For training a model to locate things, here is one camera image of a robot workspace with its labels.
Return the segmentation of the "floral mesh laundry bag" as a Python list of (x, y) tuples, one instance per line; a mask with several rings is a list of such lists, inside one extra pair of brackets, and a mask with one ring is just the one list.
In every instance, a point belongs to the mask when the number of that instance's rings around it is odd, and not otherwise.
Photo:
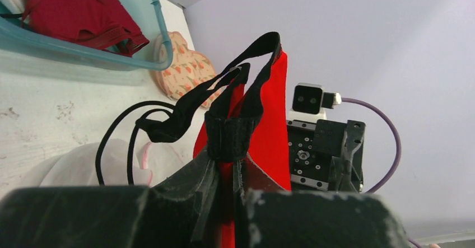
[(189, 49), (177, 32), (169, 32), (173, 58), (169, 68), (151, 73), (155, 84), (170, 99), (178, 100), (199, 84), (217, 76), (211, 61), (202, 53)]

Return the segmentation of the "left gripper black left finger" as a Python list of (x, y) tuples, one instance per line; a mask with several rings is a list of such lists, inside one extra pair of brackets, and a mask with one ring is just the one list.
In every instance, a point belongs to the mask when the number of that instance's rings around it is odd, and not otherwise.
[(2, 247), (206, 247), (219, 184), (201, 152), (154, 186), (22, 188), (1, 201)]

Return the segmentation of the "teal plastic bin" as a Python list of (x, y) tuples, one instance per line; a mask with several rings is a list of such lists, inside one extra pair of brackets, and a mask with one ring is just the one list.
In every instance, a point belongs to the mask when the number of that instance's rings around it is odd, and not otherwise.
[(163, 71), (172, 62), (171, 41), (160, 0), (119, 0), (149, 43), (132, 57), (105, 52), (34, 32), (23, 20), (26, 0), (1, 0), (1, 49), (61, 62), (117, 71)]

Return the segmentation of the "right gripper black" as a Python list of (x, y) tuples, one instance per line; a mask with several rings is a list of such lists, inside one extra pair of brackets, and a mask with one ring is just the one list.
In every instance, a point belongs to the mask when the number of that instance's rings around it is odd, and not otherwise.
[(355, 120), (288, 121), (292, 189), (362, 192), (365, 129)]

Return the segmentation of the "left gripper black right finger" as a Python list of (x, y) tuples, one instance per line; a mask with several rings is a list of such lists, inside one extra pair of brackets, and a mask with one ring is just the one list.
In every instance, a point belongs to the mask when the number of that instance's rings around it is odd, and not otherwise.
[(288, 191), (250, 157), (234, 164), (237, 247), (409, 247), (374, 194)]

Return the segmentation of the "pink round mesh laundry bag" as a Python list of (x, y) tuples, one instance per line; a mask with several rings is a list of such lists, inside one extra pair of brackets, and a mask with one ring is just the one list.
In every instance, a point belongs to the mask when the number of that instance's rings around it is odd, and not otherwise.
[[(79, 146), (63, 155), (49, 158), (26, 173), (21, 187), (97, 186), (95, 157), (99, 145)], [(110, 140), (105, 147), (101, 170), (106, 185), (127, 185), (128, 144), (121, 139)], [(133, 155), (133, 178), (136, 185), (155, 186), (191, 159), (168, 143), (148, 142)]]

